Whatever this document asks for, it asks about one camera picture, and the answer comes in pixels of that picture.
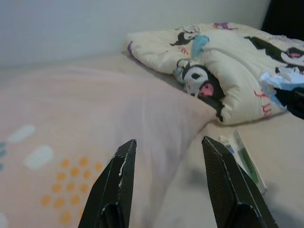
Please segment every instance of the orange dot pattern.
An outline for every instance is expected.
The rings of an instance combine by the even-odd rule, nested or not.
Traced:
[[[62,213],[61,216],[60,216],[60,222],[61,222],[62,225],[70,224],[71,219],[72,219],[72,215],[71,215],[70,212],[67,212],[67,211]]]
[[[49,205],[49,203],[51,202],[51,197],[49,195],[46,195],[42,198],[41,200],[41,204],[46,207],[47,205]]]
[[[64,172],[60,172],[57,174],[57,180],[63,181],[66,178],[66,174]]]
[[[86,166],[87,164],[88,164],[88,158],[87,157],[83,157],[82,159],[80,159],[80,161],[79,161],[80,166]]]
[[[89,159],[85,156],[81,157],[77,163],[71,162],[69,159],[62,160],[60,163],[61,170],[55,176],[56,183],[51,186],[52,194],[46,194],[41,198],[43,207],[53,206],[54,209],[63,211],[60,214],[60,223],[62,225],[71,224],[72,217],[77,216],[67,211],[66,206],[83,207],[80,203],[81,194],[87,196],[92,184],[91,181],[95,182],[102,171],[103,166],[100,162],[92,163],[91,165],[89,163]],[[70,198],[66,198],[66,193],[70,194]],[[81,218],[84,209],[78,211]]]
[[[72,168],[71,175],[75,177],[78,174],[79,174],[79,169],[77,167]]]
[[[74,191],[75,190],[75,184],[74,183],[70,183],[66,186],[66,189],[68,191]]]
[[[89,190],[89,186],[87,184],[82,184],[80,190],[82,193],[87,193]]]
[[[86,171],[84,172],[84,177],[85,177],[86,179],[89,179],[89,178],[91,177],[91,172],[90,172],[89,170],[86,170]]]
[[[95,169],[96,169],[97,171],[101,171],[102,167],[103,167],[103,166],[102,166],[101,163],[99,163],[99,162],[97,162],[96,165],[95,165]]]
[[[72,205],[77,205],[79,202],[80,202],[80,197],[78,195],[72,197],[71,199]]]
[[[64,206],[64,204],[65,204],[64,199],[58,198],[58,199],[55,201],[55,203],[54,203],[54,207],[55,207],[56,209],[59,209],[59,208],[62,208],[62,207]]]
[[[53,192],[59,193],[61,191],[61,185],[60,184],[54,184],[53,186]]]
[[[64,160],[61,162],[61,167],[62,167],[62,168],[67,168],[69,165],[70,165],[70,161],[69,161],[68,159],[64,159]]]

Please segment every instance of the pillow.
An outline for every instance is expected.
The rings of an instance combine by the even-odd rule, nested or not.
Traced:
[[[215,110],[156,78],[84,69],[0,87],[0,227],[77,227],[115,150],[137,139],[130,227],[153,226],[186,148]]]

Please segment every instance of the red text on blanket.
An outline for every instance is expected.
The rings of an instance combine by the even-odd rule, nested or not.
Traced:
[[[179,46],[177,48],[180,50],[181,53],[183,53],[183,54],[185,54],[187,56],[189,55],[189,51],[186,48],[181,47],[181,46]]]
[[[272,112],[271,103],[269,101],[266,101],[266,103],[263,102],[263,101],[265,101],[263,98],[269,99],[269,96],[267,96],[263,92],[263,89],[261,89],[260,93],[258,93],[256,90],[254,90],[254,92],[255,92],[255,96],[257,96],[257,97],[259,97],[261,99],[261,107],[262,107],[264,116],[266,117],[266,116],[271,115],[271,112]]]

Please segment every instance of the purple print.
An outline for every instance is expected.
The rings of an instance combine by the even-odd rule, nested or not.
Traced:
[[[128,52],[130,53],[130,55],[133,57],[133,58],[135,58],[138,62],[140,62],[141,63],[141,61],[139,61],[134,55],[133,55],[133,53],[132,53],[132,48],[131,48],[131,46],[132,46],[132,43],[133,43],[133,41],[131,41],[130,43],[129,43],[129,45],[128,45]]]
[[[213,24],[213,28],[215,28],[215,29],[226,29],[226,30],[235,30],[235,29],[238,29],[238,28],[229,28],[228,27],[228,22],[225,22],[225,23],[214,23]]]
[[[130,55],[131,55],[132,57],[134,57],[134,55],[132,54],[132,49],[131,49],[132,43],[133,43],[133,41],[131,41],[131,42],[129,43],[129,45],[128,45],[128,52],[130,53]]]

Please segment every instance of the bed sheet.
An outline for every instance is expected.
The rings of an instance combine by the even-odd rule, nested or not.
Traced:
[[[29,66],[20,66],[15,68],[0,68],[0,83],[8,77],[18,76],[26,72],[33,70],[40,70],[44,68],[58,68],[58,67],[80,67],[80,68],[89,68],[94,70],[108,70],[121,72],[126,74],[135,74],[142,77],[157,77],[171,86],[182,90],[184,86],[176,81],[173,75],[167,75],[155,72],[147,68],[144,64],[137,61],[135,58],[130,56],[128,52],[123,52],[121,54],[111,54],[111,55],[96,55],[90,57],[83,57],[74,60],[52,62],[47,64],[32,64]]]
[[[238,130],[267,186],[266,203],[280,228],[304,227],[304,121],[285,113],[235,126],[209,123],[192,142],[173,180],[163,212],[168,227],[216,228],[201,140]]]

